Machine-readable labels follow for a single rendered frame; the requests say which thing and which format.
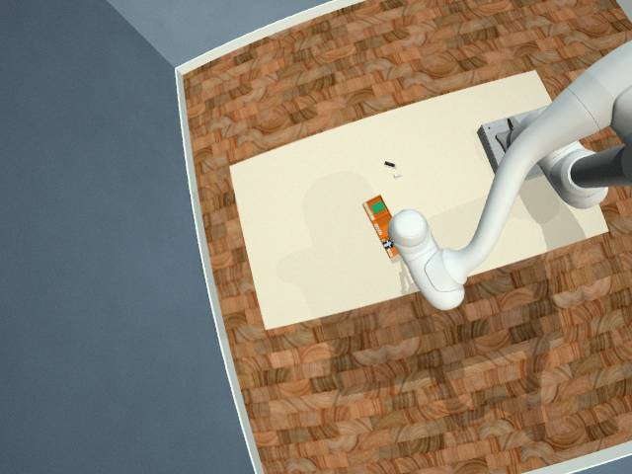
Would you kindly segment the brown rack of bins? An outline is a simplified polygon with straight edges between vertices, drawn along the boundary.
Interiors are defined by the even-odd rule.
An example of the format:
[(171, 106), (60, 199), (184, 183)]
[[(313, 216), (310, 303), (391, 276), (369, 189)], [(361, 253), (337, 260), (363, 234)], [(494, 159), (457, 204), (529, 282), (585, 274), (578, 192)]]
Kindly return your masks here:
[[(385, 206), (384, 210), (381, 210), (380, 212), (377, 213), (373, 213), (372, 209), (371, 209), (371, 205), (378, 202), (378, 201), (382, 201), (382, 203)], [(379, 237), (380, 240), (383, 242), (389, 241), (389, 236), (388, 236), (388, 232), (387, 232), (387, 228), (388, 228), (388, 224), (390, 219), (392, 218), (392, 215), (390, 213), (390, 211), (388, 210), (383, 198), (381, 197), (381, 195), (374, 197), (366, 202), (364, 202), (362, 204), (364, 210), (366, 211), (370, 221), (373, 223)], [(391, 252), (392, 251), (392, 252)], [(390, 249), (386, 249), (386, 252), (389, 256), (389, 258), (393, 257), (393, 255), (397, 255), (397, 250), (393, 247)], [(392, 254), (393, 253), (393, 254)]]

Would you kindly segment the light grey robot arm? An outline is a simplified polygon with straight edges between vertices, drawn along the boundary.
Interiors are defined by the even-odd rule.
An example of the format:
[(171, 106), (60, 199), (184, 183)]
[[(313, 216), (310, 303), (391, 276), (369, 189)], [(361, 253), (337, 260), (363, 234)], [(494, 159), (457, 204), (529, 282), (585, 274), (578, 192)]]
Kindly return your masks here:
[[(608, 187), (632, 186), (632, 40), (586, 69), (549, 106), (521, 122), (514, 117), (507, 121), (510, 130), (495, 136), (505, 155), (466, 247), (440, 249), (427, 220), (415, 209), (403, 209), (389, 221), (390, 242), (422, 295), (437, 309), (461, 303), (463, 283), (493, 251), (535, 164), (559, 197), (577, 209), (602, 202)], [(596, 153), (579, 142), (607, 126), (624, 144)]]

